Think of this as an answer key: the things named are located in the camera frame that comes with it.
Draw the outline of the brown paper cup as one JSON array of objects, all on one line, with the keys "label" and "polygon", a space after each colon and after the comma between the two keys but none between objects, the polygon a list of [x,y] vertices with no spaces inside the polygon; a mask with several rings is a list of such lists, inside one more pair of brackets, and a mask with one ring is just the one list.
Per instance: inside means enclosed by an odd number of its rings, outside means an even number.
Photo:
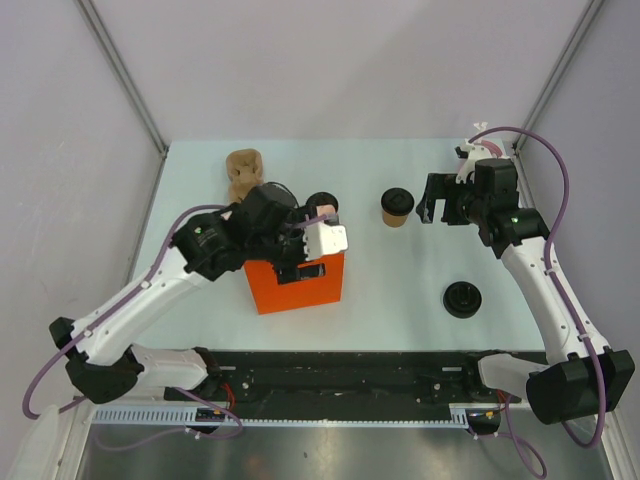
[{"label": "brown paper cup", "polygon": [[406,223],[407,218],[408,218],[407,214],[396,215],[393,213],[389,213],[387,211],[382,212],[383,222],[391,228],[399,228],[403,226]]}]

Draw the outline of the orange paper bag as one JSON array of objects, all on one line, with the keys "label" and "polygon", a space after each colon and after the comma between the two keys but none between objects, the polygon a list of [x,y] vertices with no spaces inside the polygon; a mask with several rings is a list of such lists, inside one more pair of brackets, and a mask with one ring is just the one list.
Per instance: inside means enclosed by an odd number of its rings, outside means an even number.
[{"label": "orange paper bag", "polygon": [[288,285],[277,283],[277,270],[266,261],[248,261],[244,272],[260,315],[337,303],[342,297],[345,254],[307,262],[324,263],[326,275]]}]

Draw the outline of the black cup lid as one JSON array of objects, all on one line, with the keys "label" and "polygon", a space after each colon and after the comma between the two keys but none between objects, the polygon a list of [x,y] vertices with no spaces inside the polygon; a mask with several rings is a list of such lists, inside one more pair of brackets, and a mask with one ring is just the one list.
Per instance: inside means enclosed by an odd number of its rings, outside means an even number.
[{"label": "black cup lid", "polygon": [[415,200],[413,195],[404,188],[389,188],[381,196],[382,210],[393,216],[408,215],[414,208],[414,205]]},{"label": "black cup lid", "polygon": [[312,194],[306,201],[308,206],[324,206],[331,205],[335,211],[339,209],[339,202],[337,198],[329,192],[316,192]]}]

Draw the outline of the brown pulp cup carrier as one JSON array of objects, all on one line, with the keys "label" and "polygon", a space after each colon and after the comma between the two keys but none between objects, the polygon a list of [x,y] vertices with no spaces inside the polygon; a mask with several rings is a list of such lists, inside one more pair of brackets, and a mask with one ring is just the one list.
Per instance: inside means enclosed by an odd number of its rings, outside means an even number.
[{"label": "brown pulp cup carrier", "polygon": [[230,181],[229,201],[239,203],[253,187],[264,183],[261,153],[252,148],[231,152],[226,158],[226,172]]}]

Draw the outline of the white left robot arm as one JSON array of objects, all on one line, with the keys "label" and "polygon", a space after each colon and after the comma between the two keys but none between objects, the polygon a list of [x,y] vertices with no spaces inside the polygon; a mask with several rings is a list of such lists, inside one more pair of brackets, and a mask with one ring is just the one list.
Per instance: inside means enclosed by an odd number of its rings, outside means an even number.
[{"label": "white left robot arm", "polygon": [[185,211],[141,277],[92,314],[50,324],[71,383],[95,404],[124,396],[150,374],[134,342],[165,310],[248,261],[288,269],[318,259],[304,243],[307,230],[335,217],[331,204],[300,206],[274,182],[252,188],[241,202]]}]

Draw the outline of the stack of black lids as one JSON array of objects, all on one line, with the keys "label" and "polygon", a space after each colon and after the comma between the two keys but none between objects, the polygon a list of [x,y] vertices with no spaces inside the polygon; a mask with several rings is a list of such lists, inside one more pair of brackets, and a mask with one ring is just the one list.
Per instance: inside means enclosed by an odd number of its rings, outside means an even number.
[{"label": "stack of black lids", "polygon": [[450,315],[459,319],[468,319],[481,308],[482,294],[474,284],[457,281],[445,289],[442,302]]}]

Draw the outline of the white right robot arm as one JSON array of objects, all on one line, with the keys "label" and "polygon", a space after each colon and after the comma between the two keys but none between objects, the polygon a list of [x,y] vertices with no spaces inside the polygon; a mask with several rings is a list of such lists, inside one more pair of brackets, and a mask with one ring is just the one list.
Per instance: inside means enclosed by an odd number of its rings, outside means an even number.
[{"label": "white right robot arm", "polygon": [[545,365],[495,353],[463,373],[461,388],[473,401],[496,389],[526,400],[546,424],[568,422],[614,410],[635,363],[616,351],[588,320],[550,242],[541,214],[523,208],[518,174],[509,159],[474,162],[465,175],[431,173],[416,208],[424,224],[433,221],[437,201],[450,226],[474,224],[519,286],[545,348]]}]

